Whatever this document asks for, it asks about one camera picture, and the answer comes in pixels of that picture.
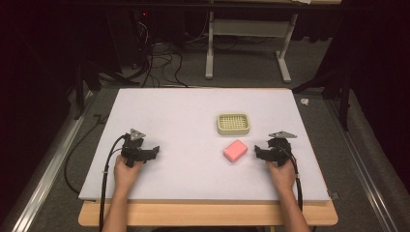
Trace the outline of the person's left hand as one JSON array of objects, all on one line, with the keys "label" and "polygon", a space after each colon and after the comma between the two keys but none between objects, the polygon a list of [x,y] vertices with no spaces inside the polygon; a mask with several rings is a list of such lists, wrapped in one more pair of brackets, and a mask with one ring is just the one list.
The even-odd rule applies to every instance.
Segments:
[{"label": "person's left hand", "polygon": [[126,159],[119,155],[116,158],[114,167],[115,190],[129,191],[136,182],[142,166],[143,162],[138,161],[133,167],[129,167],[126,165]]}]

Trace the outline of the person's right hand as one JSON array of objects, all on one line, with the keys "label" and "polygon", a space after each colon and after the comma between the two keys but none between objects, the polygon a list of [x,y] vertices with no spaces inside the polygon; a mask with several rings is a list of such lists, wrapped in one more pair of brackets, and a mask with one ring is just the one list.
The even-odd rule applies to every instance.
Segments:
[{"label": "person's right hand", "polygon": [[288,160],[284,165],[277,166],[271,161],[266,162],[273,184],[280,193],[290,192],[296,180],[293,163]]}]

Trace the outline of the white metal desk frame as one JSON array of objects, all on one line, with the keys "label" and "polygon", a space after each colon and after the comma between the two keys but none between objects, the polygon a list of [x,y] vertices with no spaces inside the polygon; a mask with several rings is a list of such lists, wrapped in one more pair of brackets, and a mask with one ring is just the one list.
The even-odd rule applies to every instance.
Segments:
[{"label": "white metal desk frame", "polygon": [[298,19],[293,14],[288,21],[262,21],[244,19],[214,19],[214,13],[208,12],[208,48],[206,55],[205,78],[212,79],[214,74],[214,36],[265,37],[283,39],[282,49],[275,52],[278,67],[284,83],[291,82],[291,76],[285,62],[285,54],[290,44]]}]

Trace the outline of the beige soap dish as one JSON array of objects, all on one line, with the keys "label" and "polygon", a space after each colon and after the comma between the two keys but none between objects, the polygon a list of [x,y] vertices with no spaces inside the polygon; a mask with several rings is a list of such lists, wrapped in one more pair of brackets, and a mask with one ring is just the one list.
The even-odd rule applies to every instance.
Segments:
[{"label": "beige soap dish", "polygon": [[249,117],[245,113],[221,113],[217,117],[220,135],[245,135],[249,133]]}]

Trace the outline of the black stand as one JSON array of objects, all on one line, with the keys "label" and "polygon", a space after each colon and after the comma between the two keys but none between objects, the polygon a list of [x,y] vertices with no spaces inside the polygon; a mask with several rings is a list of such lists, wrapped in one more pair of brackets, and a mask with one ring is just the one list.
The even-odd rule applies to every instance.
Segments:
[{"label": "black stand", "polygon": [[292,89],[294,94],[301,93],[308,88],[322,87],[324,100],[339,97],[338,119],[343,129],[348,131],[347,113],[349,108],[350,76],[352,69],[346,64],[339,64],[330,71],[318,74],[315,78]]},{"label": "black stand", "polygon": [[84,86],[94,93],[99,92],[102,88],[100,83],[100,75],[104,74],[113,80],[119,81],[122,84],[128,84],[131,86],[138,86],[138,82],[126,79],[117,72],[112,72],[99,66],[91,61],[84,61],[78,64],[74,71],[75,80],[75,114],[74,118],[78,120],[82,114],[85,112],[85,97],[84,97]]}]

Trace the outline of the pink soap bar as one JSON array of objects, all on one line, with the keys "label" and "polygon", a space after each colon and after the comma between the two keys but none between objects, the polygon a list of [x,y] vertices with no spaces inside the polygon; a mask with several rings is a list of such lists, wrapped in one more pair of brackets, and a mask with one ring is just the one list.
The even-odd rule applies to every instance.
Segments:
[{"label": "pink soap bar", "polygon": [[246,153],[248,147],[240,140],[235,140],[223,151],[224,156],[231,162],[235,162]]}]

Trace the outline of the aluminium rail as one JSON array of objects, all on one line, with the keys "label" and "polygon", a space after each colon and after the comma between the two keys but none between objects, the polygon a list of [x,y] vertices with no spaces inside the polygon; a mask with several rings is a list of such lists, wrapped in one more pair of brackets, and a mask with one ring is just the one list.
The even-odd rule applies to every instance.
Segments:
[{"label": "aluminium rail", "polygon": [[337,124],[337,128],[343,138],[343,141],[348,149],[348,154],[353,162],[353,166],[356,175],[362,185],[362,188],[366,194],[366,198],[375,213],[379,224],[381,225],[384,232],[398,232],[397,226],[392,218],[391,213],[387,209],[385,200],[380,193],[380,190],[375,185],[372,180],[364,161],[354,144],[353,138],[350,133],[343,127],[342,123],[339,121],[339,113],[337,106],[333,101],[325,101],[325,104],[332,115],[334,121]]},{"label": "aluminium rail", "polygon": [[73,145],[74,139],[84,121],[83,114],[87,113],[94,99],[95,95],[91,91],[86,91],[85,103],[80,115],[75,116],[74,109],[70,110],[69,116],[57,132],[50,148],[46,151],[28,186],[23,191],[20,202],[16,204],[17,209],[14,212],[14,218],[6,232],[29,231]]}]

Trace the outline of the white foam mat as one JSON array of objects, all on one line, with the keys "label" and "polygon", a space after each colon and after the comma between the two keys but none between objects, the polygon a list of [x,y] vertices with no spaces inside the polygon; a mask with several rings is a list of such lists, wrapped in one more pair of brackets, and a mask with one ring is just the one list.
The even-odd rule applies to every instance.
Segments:
[{"label": "white foam mat", "polygon": [[[223,151],[234,137],[221,136],[221,113],[245,113],[250,130],[240,140],[249,149],[238,160]],[[293,94],[287,89],[122,89],[118,92],[96,154],[80,192],[83,200],[110,197],[114,156],[121,135],[145,133],[143,146],[160,149],[144,164],[131,197],[135,200],[274,201],[278,195],[265,162],[254,146],[265,148],[272,132],[292,133],[305,201],[328,200],[328,189]]]}]

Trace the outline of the wooden table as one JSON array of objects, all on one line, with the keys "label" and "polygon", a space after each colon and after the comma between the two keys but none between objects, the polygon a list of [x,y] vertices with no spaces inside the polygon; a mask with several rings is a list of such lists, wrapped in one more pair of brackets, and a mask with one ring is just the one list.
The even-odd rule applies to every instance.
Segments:
[{"label": "wooden table", "polygon": [[[136,201],[129,202],[130,226],[234,226],[284,225],[280,204],[263,201]],[[328,226],[338,222],[331,200],[306,202],[303,214],[308,225]],[[78,223],[98,226],[100,202],[85,201]]]}]

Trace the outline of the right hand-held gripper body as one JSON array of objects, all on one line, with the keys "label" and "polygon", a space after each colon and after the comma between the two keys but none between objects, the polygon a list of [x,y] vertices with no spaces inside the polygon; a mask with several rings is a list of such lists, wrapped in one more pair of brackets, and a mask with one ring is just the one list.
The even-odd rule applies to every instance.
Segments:
[{"label": "right hand-held gripper body", "polygon": [[271,139],[268,141],[268,146],[274,154],[275,162],[282,166],[288,160],[293,158],[291,144],[288,138],[296,138],[296,135],[284,130],[270,133]]}]

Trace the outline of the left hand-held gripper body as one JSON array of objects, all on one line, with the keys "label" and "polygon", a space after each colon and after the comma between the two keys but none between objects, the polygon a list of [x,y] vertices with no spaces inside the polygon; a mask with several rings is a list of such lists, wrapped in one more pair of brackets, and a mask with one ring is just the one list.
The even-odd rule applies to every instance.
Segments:
[{"label": "left hand-held gripper body", "polygon": [[151,153],[151,150],[142,149],[144,137],[144,133],[135,129],[131,129],[131,131],[126,134],[121,155],[126,159],[127,166],[133,167],[137,161],[143,161],[145,154]]}]

